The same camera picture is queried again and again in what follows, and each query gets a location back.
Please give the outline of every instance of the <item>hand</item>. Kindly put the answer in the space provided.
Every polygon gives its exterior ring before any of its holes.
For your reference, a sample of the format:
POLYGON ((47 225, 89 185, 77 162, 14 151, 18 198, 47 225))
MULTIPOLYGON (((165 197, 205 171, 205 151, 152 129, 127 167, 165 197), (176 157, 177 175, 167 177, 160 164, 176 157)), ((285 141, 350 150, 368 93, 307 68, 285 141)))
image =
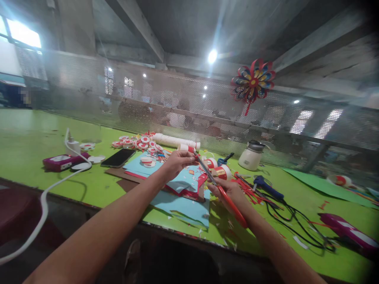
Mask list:
MULTIPOLYGON (((239 184, 231 181, 226 181, 218 177, 215 177, 214 179, 220 186, 222 186, 226 194, 230 197, 242 215, 247 216, 249 214, 248 211, 251 211, 253 208, 250 205, 249 201, 246 199, 245 194, 240 188, 239 184)), ((210 183, 210 180, 208 180, 208 182, 209 190, 222 201, 226 208, 228 208, 228 205, 221 197, 221 193, 218 188, 213 183, 210 183)))
POLYGON ((173 151, 167 161, 159 168, 168 181, 173 180, 187 166, 197 166, 195 154, 189 151, 173 151))

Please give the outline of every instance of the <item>brown cardboard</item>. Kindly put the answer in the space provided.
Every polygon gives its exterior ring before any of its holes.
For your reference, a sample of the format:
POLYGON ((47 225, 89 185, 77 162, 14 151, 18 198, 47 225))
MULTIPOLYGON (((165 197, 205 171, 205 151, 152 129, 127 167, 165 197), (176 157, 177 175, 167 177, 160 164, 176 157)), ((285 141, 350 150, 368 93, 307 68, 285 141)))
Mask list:
MULTIPOLYGON (((110 175, 113 175, 113 176, 116 176, 118 178, 122 178, 122 179, 128 181, 128 182, 122 182, 121 184, 119 183, 120 181, 117 182, 118 185, 121 186, 126 192, 129 192, 130 190, 132 190, 134 187, 136 187, 138 184, 140 184, 143 181, 143 179, 141 179, 141 178, 133 177, 131 175, 126 174, 125 169, 123 169, 123 168, 109 168, 105 172, 107 174, 110 174, 110 175)), ((161 190, 172 193, 171 190, 169 190, 165 187, 163 187, 161 190)), ((202 185, 202 188, 199 191, 199 198, 198 199, 193 198, 191 196, 186 196, 186 195, 182 195, 182 197, 188 198, 188 199, 191 199, 194 201, 198 201, 200 203, 205 202, 204 184, 202 185)))

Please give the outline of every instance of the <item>white paper strip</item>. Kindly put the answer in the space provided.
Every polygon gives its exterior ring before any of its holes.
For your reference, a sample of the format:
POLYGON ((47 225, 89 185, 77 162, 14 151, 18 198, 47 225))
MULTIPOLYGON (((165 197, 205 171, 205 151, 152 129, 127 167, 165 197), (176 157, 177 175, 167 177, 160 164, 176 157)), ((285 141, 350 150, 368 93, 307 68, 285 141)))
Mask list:
POLYGON ((302 246, 304 249, 308 249, 308 247, 305 245, 305 244, 303 244, 300 240, 299 240, 299 238, 297 237, 297 236, 293 236, 293 239, 300 245, 300 246, 302 246))

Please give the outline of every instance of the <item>red scissors handle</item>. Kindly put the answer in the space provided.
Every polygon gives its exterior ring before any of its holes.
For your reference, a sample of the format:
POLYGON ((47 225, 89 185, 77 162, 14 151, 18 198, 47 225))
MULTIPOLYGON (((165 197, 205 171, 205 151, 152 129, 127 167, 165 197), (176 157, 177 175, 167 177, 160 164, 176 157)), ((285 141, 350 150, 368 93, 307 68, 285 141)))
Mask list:
POLYGON ((238 221, 238 223, 241 224, 242 227, 245 229, 248 227, 248 224, 246 223, 245 218, 242 216, 241 212, 238 210, 237 206, 233 203, 233 201, 230 199, 230 197, 226 194, 225 190, 222 188, 222 186, 217 186, 218 190, 220 191, 221 197, 224 199, 224 201, 228 204, 228 210, 230 213, 234 215, 234 218, 238 221))

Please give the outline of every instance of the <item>smartphone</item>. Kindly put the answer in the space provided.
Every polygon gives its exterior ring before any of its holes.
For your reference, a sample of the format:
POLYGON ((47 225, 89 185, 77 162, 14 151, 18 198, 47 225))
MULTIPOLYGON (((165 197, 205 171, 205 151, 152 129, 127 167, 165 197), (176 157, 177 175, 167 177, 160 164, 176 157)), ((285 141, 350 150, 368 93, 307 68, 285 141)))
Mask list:
POLYGON ((135 154, 135 152, 135 150, 122 148, 120 151, 103 161, 101 166, 108 168, 121 168, 129 160, 129 158, 135 154))

